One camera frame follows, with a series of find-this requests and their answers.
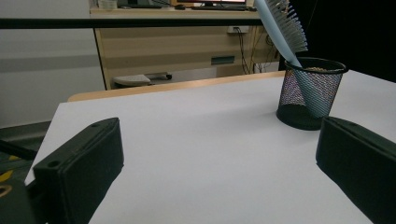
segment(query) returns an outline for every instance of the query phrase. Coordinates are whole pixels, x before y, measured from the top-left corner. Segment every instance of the floor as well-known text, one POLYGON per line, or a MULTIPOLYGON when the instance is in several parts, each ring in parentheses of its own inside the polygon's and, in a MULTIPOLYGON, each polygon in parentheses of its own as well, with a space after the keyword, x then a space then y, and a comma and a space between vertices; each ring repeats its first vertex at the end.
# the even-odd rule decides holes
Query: floor
MULTIPOLYGON (((261 64, 262 70, 256 70, 255 73, 277 71, 277 68, 278 63, 261 64)), ((150 85, 214 78, 216 77, 216 68, 170 72, 169 74, 172 75, 171 79, 166 78, 166 76, 149 75, 150 85)), ((0 139, 19 147, 39 150, 49 126, 50 121, 0 129, 0 139)), ((7 161, 8 158, 8 154, 0 152, 0 162, 7 161)), ((30 166, 16 169, 13 171, 11 178, 24 181, 29 170, 30 166)))

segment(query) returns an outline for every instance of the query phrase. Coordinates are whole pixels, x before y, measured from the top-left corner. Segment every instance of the black mesh pencil cup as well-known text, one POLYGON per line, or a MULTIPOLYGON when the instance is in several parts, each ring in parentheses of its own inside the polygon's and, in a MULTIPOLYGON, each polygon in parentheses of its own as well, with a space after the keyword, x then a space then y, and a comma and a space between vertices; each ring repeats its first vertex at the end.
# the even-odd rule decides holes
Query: black mesh pencil cup
POLYGON ((285 62, 286 74, 276 116, 293 128, 319 130, 348 69, 342 63, 324 59, 298 60, 302 67, 285 62))

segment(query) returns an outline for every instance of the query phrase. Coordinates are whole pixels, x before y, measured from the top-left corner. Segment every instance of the table surface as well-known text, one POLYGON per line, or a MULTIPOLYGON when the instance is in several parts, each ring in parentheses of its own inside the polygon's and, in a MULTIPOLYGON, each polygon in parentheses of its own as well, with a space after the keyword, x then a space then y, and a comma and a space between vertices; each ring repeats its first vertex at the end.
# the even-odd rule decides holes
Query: table surface
MULTIPOLYGON (((125 166, 90 223, 371 223, 317 167, 319 131, 276 118, 282 80, 60 104, 35 164, 118 117, 125 166)), ((349 71, 330 115, 396 141, 395 87, 349 71)))

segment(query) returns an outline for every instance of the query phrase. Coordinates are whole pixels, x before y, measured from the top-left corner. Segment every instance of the white wall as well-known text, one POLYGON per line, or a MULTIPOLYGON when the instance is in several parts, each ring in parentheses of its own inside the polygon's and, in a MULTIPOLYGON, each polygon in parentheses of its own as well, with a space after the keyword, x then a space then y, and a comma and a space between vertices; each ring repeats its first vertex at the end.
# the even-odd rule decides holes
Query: white wall
MULTIPOLYGON (((0 0, 0 18, 89 18, 88 0, 0 0)), ((105 89, 92 29, 0 30, 0 128, 51 120, 105 89)))

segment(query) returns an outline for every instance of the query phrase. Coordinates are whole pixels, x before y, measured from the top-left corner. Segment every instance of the brush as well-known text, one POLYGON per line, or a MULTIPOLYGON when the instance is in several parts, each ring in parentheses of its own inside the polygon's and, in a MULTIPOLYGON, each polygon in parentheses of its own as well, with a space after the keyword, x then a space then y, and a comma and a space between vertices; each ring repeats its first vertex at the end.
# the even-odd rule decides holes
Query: brush
MULTIPOLYGON (((290 64, 302 67, 295 53, 307 51, 308 47, 303 26, 297 17, 297 13, 289 4, 289 0, 256 0, 255 6, 265 30, 280 54, 290 64)), ((309 76, 301 73, 295 73, 294 75, 309 113, 314 118, 326 115, 315 109, 326 105, 323 105, 325 103, 318 95, 318 91, 309 76)))

